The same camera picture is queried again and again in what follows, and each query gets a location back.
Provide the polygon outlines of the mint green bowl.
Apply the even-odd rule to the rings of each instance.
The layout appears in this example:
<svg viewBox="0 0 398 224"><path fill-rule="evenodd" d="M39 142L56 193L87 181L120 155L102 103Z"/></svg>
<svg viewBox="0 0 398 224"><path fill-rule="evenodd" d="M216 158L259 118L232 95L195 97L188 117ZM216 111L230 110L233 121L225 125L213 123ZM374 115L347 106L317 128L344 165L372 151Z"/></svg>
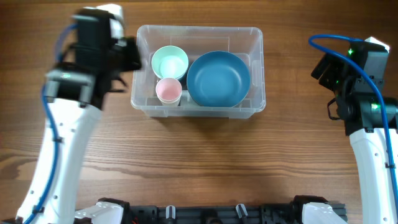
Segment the mint green bowl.
<svg viewBox="0 0 398 224"><path fill-rule="evenodd" d="M181 80L189 66L188 55L180 47L167 45L158 49L151 60L155 75L160 78Z"/></svg>

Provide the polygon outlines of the pink cup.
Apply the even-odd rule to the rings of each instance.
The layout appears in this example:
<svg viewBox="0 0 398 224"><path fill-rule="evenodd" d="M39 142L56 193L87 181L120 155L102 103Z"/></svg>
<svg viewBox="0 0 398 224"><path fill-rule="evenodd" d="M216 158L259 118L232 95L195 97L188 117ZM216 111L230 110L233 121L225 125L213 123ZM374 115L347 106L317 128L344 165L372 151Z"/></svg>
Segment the pink cup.
<svg viewBox="0 0 398 224"><path fill-rule="evenodd" d="M160 101L173 101L181 98L182 85L177 79L163 78L156 84L155 92Z"/></svg>

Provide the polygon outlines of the cream cup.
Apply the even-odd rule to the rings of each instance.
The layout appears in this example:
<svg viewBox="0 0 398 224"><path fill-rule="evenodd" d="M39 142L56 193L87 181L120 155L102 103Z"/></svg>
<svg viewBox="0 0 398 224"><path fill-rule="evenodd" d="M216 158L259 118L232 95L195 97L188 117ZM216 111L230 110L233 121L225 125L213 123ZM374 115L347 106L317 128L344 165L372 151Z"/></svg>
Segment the cream cup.
<svg viewBox="0 0 398 224"><path fill-rule="evenodd" d="M176 99L173 101L161 100L163 106L178 106L180 103L180 99Z"/></svg>

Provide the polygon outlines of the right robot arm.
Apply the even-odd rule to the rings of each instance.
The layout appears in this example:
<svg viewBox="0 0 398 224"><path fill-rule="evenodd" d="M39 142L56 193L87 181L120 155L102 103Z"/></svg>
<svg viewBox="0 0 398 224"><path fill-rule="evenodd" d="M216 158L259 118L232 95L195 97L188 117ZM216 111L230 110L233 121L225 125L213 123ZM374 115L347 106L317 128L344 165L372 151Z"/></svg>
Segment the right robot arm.
<svg viewBox="0 0 398 224"><path fill-rule="evenodd" d="M335 117L345 124L345 134L359 174L363 222L397 223L397 100L383 97L384 72L390 47L366 40L333 35L349 42L347 55L309 44L325 54L312 72L319 84L334 94Z"/></svg>

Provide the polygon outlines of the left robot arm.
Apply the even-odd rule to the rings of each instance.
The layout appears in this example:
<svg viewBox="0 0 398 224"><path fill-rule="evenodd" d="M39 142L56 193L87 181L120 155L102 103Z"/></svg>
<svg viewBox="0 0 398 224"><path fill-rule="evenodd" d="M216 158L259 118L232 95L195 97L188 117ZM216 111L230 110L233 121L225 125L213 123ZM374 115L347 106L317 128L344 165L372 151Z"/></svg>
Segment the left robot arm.
<svg viewBox="0 0 398 224"><path fill-rule="evenodd" d="M55 65L40 94L46 119L29 191L11 223L129 223L130 206L102 198L77 210L76 196L89 138L106 94L122 72L142 67L133 37L124 36L117 4L84 7L55 46Z"/></svg>

